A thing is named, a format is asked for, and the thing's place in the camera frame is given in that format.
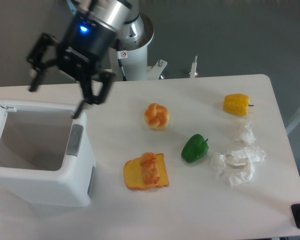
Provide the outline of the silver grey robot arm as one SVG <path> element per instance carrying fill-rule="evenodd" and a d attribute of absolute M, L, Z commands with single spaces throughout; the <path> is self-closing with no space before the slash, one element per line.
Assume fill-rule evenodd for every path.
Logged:
<path fill-rule="evenodd" d="M 106 51 L 121 30 L 132 4 L 127 0 L 71 0 L 75 14 L 62 40 L 43 32 L 26 60 L 35 75 L 29 92 L 42 84 L 46 72 L 57 67 L 80 84 L 83 99 L 73 119 L 93 104 L 105 102 L 114 82 L 114 73 L 101 69 Z"/>

